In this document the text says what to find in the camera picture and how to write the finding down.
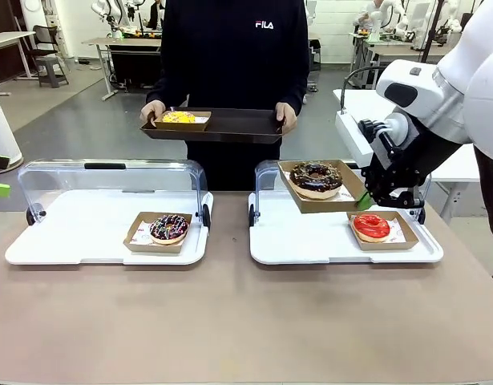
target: transparent cover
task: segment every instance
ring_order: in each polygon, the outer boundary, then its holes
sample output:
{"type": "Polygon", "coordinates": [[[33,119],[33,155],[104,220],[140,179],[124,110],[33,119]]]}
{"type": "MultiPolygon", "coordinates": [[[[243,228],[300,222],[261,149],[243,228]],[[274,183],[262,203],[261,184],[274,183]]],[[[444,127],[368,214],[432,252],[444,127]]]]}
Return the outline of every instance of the transparent cover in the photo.
{"type": "MultiPolygon", "coordinates": [[[[207,192],[204,170],[190,160],[38,160],[20,170],[18,181],[37,222],[52,202],[77,190],[109,190],[124,197],[152,197],[159,192],[194,195],[194,213],[201,220],[202,198],[207,192]]],[[[73,210],[84,210],[86,203],[75,201],[73,210]]]]}
{"type": "MultiPolygon", "coordinates": [[[[360,175],[360,170],[358,169],[354,160],[343,160],[344,163],[348,164],[353,171],[363,180],[364,178],[360,175]]],[[[255,207],[254,210],[254,222],[257,223],[261,217],[261,206],[262,206],[262,196],[267,192],[271,191],[286,191],[288,194],[287,187],[281,181],[280,169],[278,168],[278,162],[275,160],[266,160],[260,163],[255,169],[256,176],[256,189],[255,189],[255,207]]],[[[431,175],[426,178],[426,182],[419,187],[419,191],[426,199],[427,193],[431,185],[431,175]]],[[[421,209],[408,210],[409,214],[417,220],[421,209]]]]}

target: floor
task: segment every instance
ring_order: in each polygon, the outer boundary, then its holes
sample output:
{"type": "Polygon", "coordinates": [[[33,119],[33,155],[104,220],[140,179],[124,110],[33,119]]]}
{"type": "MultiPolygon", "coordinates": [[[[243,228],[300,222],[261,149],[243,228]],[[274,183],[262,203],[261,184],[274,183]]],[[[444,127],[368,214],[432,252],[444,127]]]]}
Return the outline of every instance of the floor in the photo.
{"type": "MultiPolygon", "coordinates": [[[[107,93],[104,82],[88,87],[90,83],[98,81],[95,79],[98,75],[100,71],[72,69],[71,85],[74,87],[78,84],[80,93],[76,93],[74,88],[68,89],[68,86],[38,91],[32,82],[10,82],[1,86],[0,91],[19,87],[11,89],[14,91],[13,96],[0,98],[0,102],[14,127],[26,162],[55,158],[185,158],[184,143],[151,140],[139,130],[139,110],[144,104],[144,93],[120,92],[107,102],[102,102],[100,98],[107,93]],[[38,98],[41,101],[36,102],[34,95],[41,95],[38,98]]],[[[341,86],[345,75],[344,71],[325,69],[321,72],[320,91],[309,95],[309,102],[299,117],[298,129],[284,138],[282,159],[350,158],[334,127],[335,111],[339,106],[332,91],[341,86]]],[[[23,211],[26,208],[17,175],[17,171],[0,175],[0,183],[13,186],[11,198],[0,199],[0,212],[23,211]]],[[[440,212],[446,194],[434,186],[427,200],[440,212]]],[[[458,212],[461,217],[452,221],[451,228],[485,265],[487,271],[493,273],[493,236],[485,214],[479,185],[473,184],[458,212]]]]}

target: yellow frosted donut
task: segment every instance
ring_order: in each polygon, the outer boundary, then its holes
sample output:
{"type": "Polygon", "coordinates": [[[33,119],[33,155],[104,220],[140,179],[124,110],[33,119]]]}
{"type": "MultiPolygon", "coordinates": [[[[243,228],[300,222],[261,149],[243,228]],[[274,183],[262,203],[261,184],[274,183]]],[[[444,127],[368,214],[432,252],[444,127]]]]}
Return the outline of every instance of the yellow frosted donut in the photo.
{"type": "Polygon", "coordinates": [[[195,123],[196,117],[185,111],[171,111],[163,116],[165,123],[195,123]]]}

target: red icing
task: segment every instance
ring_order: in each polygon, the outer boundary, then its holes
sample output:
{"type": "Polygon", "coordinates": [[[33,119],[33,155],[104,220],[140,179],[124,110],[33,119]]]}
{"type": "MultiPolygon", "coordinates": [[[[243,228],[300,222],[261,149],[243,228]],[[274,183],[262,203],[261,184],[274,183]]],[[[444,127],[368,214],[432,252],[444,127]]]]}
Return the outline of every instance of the red icing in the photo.
{"type": "Polygon", "coordinates": [[[378,215],[359,215],[355,217],[353,226],[359,233],[372,238],[384,238],[390,233],[389,223],[378,215]]]}

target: black pants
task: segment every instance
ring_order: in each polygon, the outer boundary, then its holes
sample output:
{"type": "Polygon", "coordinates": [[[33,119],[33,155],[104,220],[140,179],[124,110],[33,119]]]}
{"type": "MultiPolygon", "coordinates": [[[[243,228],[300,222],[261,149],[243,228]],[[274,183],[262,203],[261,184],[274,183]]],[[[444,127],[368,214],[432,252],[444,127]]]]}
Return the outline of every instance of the black pants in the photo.
{"type": "Polygon", "coordinates": [[[209,191],[255,191],[255,167],[279,160],[281,140],[275,144],[186,142],[188,159],[205,171],[209,191]]]}

